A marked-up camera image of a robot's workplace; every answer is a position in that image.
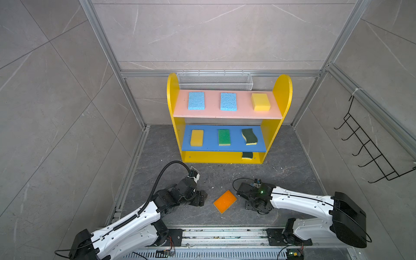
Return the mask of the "dark green sponge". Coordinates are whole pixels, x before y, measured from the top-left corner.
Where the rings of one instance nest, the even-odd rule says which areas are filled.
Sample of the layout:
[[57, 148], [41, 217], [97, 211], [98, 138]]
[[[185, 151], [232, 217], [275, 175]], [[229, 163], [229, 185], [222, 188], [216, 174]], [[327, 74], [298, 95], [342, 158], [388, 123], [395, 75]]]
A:
[[242, 159], [243, 160], [252, 160], [254, 158], [253, 152], [243, 152], [242, 153]]
[[245, 140], [245, 144], [249, 145], [256, 145], [258, 143], [258, 138], [254, 133], [252, 128], [244, 128], [242, 129], [242, 137]]

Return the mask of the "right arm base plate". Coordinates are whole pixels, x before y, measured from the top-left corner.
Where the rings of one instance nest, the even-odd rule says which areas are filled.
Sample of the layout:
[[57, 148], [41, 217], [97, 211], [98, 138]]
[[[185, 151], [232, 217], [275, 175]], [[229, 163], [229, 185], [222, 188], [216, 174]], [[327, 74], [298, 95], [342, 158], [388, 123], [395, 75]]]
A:
[[302, 240], [293, 234], [285, 232], [284, 229], [266, 229], [266, 236], [270, 246], [312, 246], [312, 240]]

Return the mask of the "yellow sponge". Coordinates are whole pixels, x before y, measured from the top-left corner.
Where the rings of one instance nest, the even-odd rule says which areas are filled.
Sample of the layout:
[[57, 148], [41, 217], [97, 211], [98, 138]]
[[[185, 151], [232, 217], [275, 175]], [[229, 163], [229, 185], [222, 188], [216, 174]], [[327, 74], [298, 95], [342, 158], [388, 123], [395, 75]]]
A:
[[251, 94], [253, 110], [256, 112], [266, 112], [271, 108], [271, 104], [266, 93]]
[[192, 146], [192, 147], [202, 147], [203, 146], [203, 139], [204, 139], [204, 131], [203, 130], [195, 130], [195, 129], [192, 130], [190, 146]]

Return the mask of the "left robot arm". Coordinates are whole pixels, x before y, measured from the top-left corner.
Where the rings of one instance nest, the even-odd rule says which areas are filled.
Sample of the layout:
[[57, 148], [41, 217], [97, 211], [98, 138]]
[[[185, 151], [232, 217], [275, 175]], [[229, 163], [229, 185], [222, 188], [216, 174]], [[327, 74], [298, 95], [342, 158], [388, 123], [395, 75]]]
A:
[[207, 193], [197, 190], [199, 177], [192, 171], [179, 184], [157, 191], [147, 206], [102, 229], [82, 230], [74, 238], [69, 259], [118, 260], [139, 248], [164, 244], [169, 230], [163, 217], [181, 205], [204, 205]]

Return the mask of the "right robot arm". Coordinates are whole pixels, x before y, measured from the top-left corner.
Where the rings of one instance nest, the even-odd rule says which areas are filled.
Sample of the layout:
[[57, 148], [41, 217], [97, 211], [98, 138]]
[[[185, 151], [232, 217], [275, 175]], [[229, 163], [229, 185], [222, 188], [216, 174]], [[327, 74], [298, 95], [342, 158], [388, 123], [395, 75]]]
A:
[[236, 194], [245, 200], [247, 210], [260, 215], [286, 209], [311, 216], [290, 218], [282, 229], [267, 229], [270, 245], [310, 246], [313, 239], [337, 238], [351, 247], [366, 248], [373, 241], [367, 233], [366, 213], [345, 193], [309, 195], [254, 179], [242, 182]]

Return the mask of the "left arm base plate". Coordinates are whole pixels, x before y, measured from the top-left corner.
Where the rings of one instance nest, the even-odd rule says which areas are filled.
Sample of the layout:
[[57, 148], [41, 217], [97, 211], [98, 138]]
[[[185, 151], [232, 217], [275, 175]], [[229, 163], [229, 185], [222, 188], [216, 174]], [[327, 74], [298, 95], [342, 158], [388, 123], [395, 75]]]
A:
[[173, 247], [180, 247], [182, 245], [183, 232], [183, 229], [169, 229], [167, 237], [163, 240], [164, 244], [162, 244], [162, 246], [170, 247], [172, 242]]

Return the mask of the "bright green sponge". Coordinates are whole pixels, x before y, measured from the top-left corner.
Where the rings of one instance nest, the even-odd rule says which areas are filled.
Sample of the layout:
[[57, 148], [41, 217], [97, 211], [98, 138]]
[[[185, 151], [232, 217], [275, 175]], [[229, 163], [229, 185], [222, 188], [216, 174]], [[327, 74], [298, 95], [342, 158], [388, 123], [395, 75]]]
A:
[[218, 145], [219, 146], [230, 146], [231, 145], [231, 136], [229, 129], [219, 129], [218, 130]]

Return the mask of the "blue sponge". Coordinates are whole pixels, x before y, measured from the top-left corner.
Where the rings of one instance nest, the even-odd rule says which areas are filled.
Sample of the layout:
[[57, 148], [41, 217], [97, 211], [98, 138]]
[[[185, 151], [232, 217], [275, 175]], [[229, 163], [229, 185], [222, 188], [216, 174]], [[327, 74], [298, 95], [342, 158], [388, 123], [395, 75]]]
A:
[[236, 93], [221, 93], [221, 111], [237, 111], [237, 94]]
[[188, 93], [188, 110], [204, 110], [205, 95], [204, 92]]

